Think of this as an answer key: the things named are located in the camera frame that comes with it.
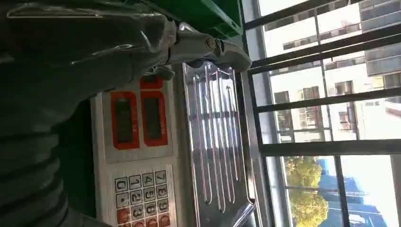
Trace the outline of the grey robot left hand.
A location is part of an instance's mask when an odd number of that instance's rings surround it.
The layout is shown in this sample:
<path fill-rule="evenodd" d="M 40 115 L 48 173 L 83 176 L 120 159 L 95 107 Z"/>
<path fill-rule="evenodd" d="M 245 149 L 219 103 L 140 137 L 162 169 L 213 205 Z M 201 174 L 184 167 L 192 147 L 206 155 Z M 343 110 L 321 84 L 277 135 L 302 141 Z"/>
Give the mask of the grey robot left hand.
<path fill-rule="evenodd" d="M 47 133 L 96 93 L 159 67 L 210 61 L 242 72 L 235 44 L 180 30 L 141 2 L 3 0 L 0 3 L 0 135 Z"/>

